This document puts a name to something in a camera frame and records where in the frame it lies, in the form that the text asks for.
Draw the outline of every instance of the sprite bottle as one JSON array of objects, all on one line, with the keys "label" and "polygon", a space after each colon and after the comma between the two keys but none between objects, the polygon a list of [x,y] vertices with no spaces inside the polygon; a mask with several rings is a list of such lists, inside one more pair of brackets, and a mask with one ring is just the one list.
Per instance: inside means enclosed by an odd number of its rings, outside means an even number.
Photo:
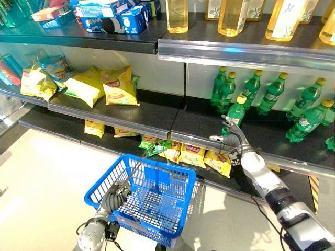
[{"label": "sprite bottle", "polygon": [[295,121],[299,119],[307,110],[307,108],[312,106],[314,102],[320,97],[322,87],[325,83],[326,79],[320,77],[313,85],[304,90],[301,94],[301,99],[297,100],[291,111],[286,114],[288,120]]},{"label": "sprite bottle", "polygon": [[279,78],[268,86],[261,104],[257,107],[257,113],[259,115],[266,116],[271,108],[277,103],[280,94],[284,91],[285,79],[287,79],[287,77],[288,74],[282,72],[279,75]]},{"label": "sprite bottle", "polygon": [[214,80],[214,87],[211,94],[210,104],[212,106],[217,106],[220,101],[222,87],[226,81],[226,67],[221,66],[219,69],[219,74]]},{"label": "sprite bottle", "polygon": [[[247,100],[246,96],[244,95],[238,96],[236,99],[236,103],[233,104],[228,110],[227,117],[231,118],[234,121],[234,123],[237,124],[238,126],[241,124],[242,119],[245,115],[246,100]],[[229,133],[229,130],[224,125],[224,127],[222,127],[221,132],[222,132],[222,135],[225,136]]]},{"label": "sprite bottle", "polygon": [[245,84],[245,89],[243,91],[243,95],[247,97],[247,100],[244,104],[244,107],[246,110],[249,110],[251,107],[251,103],[256,97],[256,94],[258,90],[261,87],[261,76],[263,71],[262,70],[256,70],[254,72],[254,75],[251,79],[247,81]]},{"label": "sprite bottle", "polygon": [[221,89],[221,98],[217,106],[217,111],[224,114],[228,111],[231,99],[235,92],[235,72],[230,72]]},{"label": "sprite bottle", "polygon": [[326,116],[326,112],[334,104],[331,99],[324,99],[321,104],[308,109],[304,115],[289,129],[286,137],[290,142],[301,142],[307,134],[321,124]]}]

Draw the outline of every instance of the chip bag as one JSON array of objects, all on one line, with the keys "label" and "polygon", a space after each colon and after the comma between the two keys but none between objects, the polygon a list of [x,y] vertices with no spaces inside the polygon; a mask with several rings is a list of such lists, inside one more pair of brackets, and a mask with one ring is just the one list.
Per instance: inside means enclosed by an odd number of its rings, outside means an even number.
[{"label": "chip bag", "polygon": [[99,98],[105,95],[100,70],[93,65],[88,71],[69,78],[64,84],[68,87],[65,94],[82,99],[91,108]]},{"label": "chip bag", "polygon": [[101,139],[105,132],[105,125],[98,122],[85,120],[84,132],[90,135],[98,136]]},{"label": "chip bag", "polygon": [[230,178],[231,162],[226,154],[207,151],[204,162],[220,174]]},{"label": "chip bag", "polygon": [[179,156],[179,161],[206,168],[204,164],[204,156],[205,149],[193,145],[182,144],[182,152]]},{"label": "chip bag", "polygon": [[169,149],[166,149],[164,152],[161,152],[158,154],[161,157],[166,157],[168,160],[173,161],[177,164],[179,164],[179,155],[182,148],[182,144],[179,142],[172,142],[171,147]]},{"label": "chip bag", "polygon": [[115,131],[115,138],[120,138],[120,137],[133,137],[133,136],[137,136],[138,133],[137,132],[131,132],[125,129],[121,129],[121,128],[116,128],[114,127],[114,131]]},{"label": "chip bag", "polygon": [[100,74],[106,94],[106,105],[139,106],[136,99],[136,84],[131,80],[131,66],[116,70],[101,70]]}]

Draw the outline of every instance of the store shelf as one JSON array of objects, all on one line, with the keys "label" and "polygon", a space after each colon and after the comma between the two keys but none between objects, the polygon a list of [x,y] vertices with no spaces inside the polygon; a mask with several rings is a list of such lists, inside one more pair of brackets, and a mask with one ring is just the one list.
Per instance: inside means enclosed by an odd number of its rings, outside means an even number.
[{"label": "store shelf", "polygon": [[156,54],[157,40],[166,33],[166,16],[153,18],[139,35],[98,34],[86,32],[76,20],[61,28],[44,30],[33,20],[17,28],[0,30],[0,42],[36,43],[72,47]]},{"label": "store shelf", "polygon": [[290,42],[265,38],[270,15],[258,22],[246,22],[242,33],[225,37],[217,32],[217,22],[206,21],[204,13],[189,14],[189,30],[167,32],[158,41],[159,59],[186,63],[227,65],[274,71],[321,74],[335,70],[332,46],[320,41],[320,17],[299,25]]},{"label": "store shelf", "polygon": [[[320,125],[301,143],[293,144],[285,138],[292,126],[284,112],[271,111],[267,117],[260,117],[256,109],[251,108],[243,119],[242,130],[249,143],[262,150],[268,163],[298,173],[335,177],[335,154],[325,145],[325,140],[334,135],[334,127]],[[220,144],[209,137],[220,135],[221,129],[222,119],[211,108],[210,100],[187,97],[186,107],[178,112],[171,128],[171,140],[220,149]],[[235,138],[228,138],[225,143],[236,146],[237,142]]]},{"label": "store shelf", "polygon": [[[82,145],[103,151],[118,154],[130,153],[138,156],[143,154],[143,149],[138,148],[138,145],[141,142],[140,136],[115,138],[113,129],[106,126],[105,134],[102,139],[100,139],[97,136],[84,133],[84,120],[61,115],[57,112],[49,111],[44,107],[34,107],[31,112],[20,119],[19,124],[77,143],[80,142]],[[154,155],[150,158],[161,162],[166,161],[165,158],[158,155]],[[195,170],[198,180],[203,181],[206,185],[224,190],[240,199],[251,200],[251,195],[258,196],[243,173],[241,166],[235,167],[233,173],[231,173],[232,177],[228,179],[209,167],[203,169],[187,164],[181,165]],[[278,173],[278,175],[288,185],[290,190],[298,196],[298,198],[314,210],[310,184],[307,176],[284,170]]]}]

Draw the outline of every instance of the bottle cap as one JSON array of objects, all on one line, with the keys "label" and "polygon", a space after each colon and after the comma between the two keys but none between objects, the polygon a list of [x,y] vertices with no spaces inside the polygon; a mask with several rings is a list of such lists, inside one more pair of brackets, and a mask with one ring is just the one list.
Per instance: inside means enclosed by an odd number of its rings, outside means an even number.
[{"label": "bottle cap", "polygon": [[316,83],[319,84],[319,85],[324,85],[326,83],[326,79],[323,78],[323,77],[320,77],[316,80]]},{"label": "bottle cap", "polygon": [[288,74],[287,74],[286,72],[281,72],[281,73],[279,74],[279,77],[280,77],[281,79],[287,79]]},{"label": "bottle cap", "polygon": [[244,104],[247,101],[247,97],[245,95],[239,95],[236,99],[236,102],[239,104]]},{"label": "bottle cap", "polygon": [[235,78],[235,76],[236,76],[236,73],[235,73],[235,72],[230,72],[230,73],[228,74],[228,77],[229,77],[229,78]]},{"label": "bottle cap", "polygon": [[330,108],[334,104],[334,101],[329,98],[326,98],[321,102],[321,104],[325,107]]},{"label": "bottle cap", "polygon": [[262,76],[263,74],[263,71],[262,70],[256,70],[255,73],[254,73],[256,76]]}]

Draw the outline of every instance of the plastic basket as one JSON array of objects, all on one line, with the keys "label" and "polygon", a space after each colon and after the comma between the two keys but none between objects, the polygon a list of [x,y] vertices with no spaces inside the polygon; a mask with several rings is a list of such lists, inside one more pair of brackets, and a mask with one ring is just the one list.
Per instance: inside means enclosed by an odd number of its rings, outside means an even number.
[{"label": "plastic basket", "polygon": [[[140,157],[122,155],[86,193],[85,202],[99,207],[113,182],[126,180]],[[186,220],[196,174],[193,170],[144,159],[130,178],[131,195],[125,206],[114,211],[110,221],[150,238],[166,247],[173,247]]]}]

